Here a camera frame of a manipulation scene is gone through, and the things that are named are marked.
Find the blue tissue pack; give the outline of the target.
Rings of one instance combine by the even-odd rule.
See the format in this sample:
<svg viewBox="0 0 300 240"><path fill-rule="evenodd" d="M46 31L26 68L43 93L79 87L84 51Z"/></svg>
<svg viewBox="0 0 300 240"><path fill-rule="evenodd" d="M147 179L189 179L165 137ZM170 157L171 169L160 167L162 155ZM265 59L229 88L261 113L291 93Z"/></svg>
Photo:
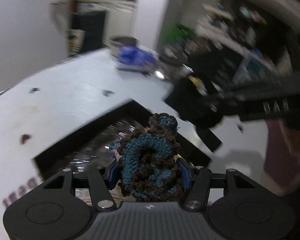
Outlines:
<svg viewBox="0 0 300 240"><path fill-rule="evenodd" d="M150 52L138 47L123 46L117 56L117 69L141 73L153 72L156 58Z"/></svg>

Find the grey round tin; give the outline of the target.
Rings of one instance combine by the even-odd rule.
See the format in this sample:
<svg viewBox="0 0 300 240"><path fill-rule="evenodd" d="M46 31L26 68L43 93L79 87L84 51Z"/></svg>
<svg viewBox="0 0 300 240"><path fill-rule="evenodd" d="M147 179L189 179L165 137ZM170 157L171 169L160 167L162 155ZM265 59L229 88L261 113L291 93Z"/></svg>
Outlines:
<svg viewBox="0 0 300 240"><path fill-rule="evenodd" d="M110 53L114 57L118 57L119 50L121 47L136 47L138 40L131 36L114 36L109 40Z"/></svg>

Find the black storage box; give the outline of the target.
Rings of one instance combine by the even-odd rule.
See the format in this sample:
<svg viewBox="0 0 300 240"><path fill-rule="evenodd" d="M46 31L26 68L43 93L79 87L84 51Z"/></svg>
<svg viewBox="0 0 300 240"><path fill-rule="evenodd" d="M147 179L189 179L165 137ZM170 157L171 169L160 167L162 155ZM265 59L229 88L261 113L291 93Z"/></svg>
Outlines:
<svg viewBox="0 0 300 240"><path fill-rule="evenodd" d="M108 147L134 128L149 127L151 116L151 111L134 100L102 113L35 156L39 174L47 180L63 168L80 174L92 163L108 166L112 160Z"/></svg>

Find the black fabric scrunchie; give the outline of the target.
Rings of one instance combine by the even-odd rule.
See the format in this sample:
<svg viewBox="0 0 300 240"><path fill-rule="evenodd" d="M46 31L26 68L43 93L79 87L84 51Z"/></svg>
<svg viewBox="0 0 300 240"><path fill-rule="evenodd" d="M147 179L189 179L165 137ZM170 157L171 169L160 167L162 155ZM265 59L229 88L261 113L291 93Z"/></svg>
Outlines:
<svg viewBox="0 0 300 240"><path fill-rule="evenodd" d="M192 75L183 77L164 98L164 102L178 113L181 120L201 129L213 128L222 121L223 115L205 104L203 95L198 91L201 83Z"/></svg>

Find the green plant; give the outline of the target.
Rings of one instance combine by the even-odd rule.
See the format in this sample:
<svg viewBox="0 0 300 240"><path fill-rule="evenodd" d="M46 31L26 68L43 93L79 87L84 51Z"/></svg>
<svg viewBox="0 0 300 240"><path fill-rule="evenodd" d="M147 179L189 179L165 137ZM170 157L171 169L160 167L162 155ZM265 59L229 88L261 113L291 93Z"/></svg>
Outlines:
<svg viewBox="0 0 300 240"><path fill-rule="evenodd" d="M193 35L195 35L195 30L193 28L178 23L164 33L163 41L164 43L178 42L179 44L184 45Z"/></svg>

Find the blue brown crochet scrunchie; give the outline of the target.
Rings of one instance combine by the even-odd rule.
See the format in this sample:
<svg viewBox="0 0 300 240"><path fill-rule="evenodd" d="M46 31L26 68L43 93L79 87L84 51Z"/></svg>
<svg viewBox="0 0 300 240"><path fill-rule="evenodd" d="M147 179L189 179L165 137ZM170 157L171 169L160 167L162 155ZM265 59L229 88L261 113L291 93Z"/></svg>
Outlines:
<svg viewBox="0 0 300 240"><path fill-rule="evenodd" d="M138 127L109 146L118 164L118 186L124 197L132 196L138 202L174 202L184 196L176 159L180 150L177 128L174 116L155 113L148 128Z"/></svg>

